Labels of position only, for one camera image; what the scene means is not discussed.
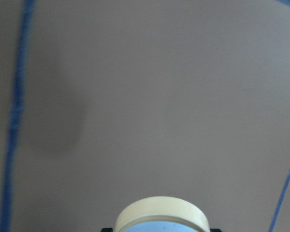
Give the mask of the blue and cream bell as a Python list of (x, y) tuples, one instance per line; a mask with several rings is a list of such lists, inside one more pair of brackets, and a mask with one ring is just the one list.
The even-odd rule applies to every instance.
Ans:
[(154, 196), (138, 200), (121, 211), (115, 223), (115, 232), (124, 232), (132, 226), (166, 221), (181, 224), (196, 232), (209, 232), (205, 214), (195, 205), (180, 198)]

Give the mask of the blue tape line lengthwise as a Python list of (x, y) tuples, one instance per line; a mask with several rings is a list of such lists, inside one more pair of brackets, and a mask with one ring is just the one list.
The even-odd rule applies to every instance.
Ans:
[(0, 232), (9, 232), (13, 206), (13, 168), (24, 110), (24, 80), (29, 46), (29, 31), (36, 1), (24, 0), (15, 53), (11, 108), (7, 128), (6, 152), (0, 201)]

